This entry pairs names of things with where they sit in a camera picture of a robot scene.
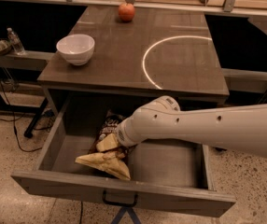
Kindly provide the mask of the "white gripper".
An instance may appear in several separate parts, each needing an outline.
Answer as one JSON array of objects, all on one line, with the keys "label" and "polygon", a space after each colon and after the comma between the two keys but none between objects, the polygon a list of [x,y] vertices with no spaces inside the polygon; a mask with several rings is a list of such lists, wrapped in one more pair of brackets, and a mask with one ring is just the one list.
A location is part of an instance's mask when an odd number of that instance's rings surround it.
[{"label": "white gripper", "polygon": [[139,138],[140,135],[133,128],[132,119],[127,118],[117,126],[116,135],[109,134],[96,145],[96,149],[99,152],[106,152],[118,147],[119,143],[125,147],[131,147],[140,142]]}]

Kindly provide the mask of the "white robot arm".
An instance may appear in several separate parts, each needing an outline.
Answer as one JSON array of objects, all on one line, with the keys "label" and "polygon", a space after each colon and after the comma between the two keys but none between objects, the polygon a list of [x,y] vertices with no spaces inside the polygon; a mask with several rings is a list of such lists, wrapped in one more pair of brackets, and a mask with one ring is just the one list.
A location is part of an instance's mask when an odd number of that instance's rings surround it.
[{"label": "white robot arm", "polygon": [[148,139],[178,139],[267,158],[267,104],[182,111],[170,96],[137,108],[98,145],[100,151]]}]

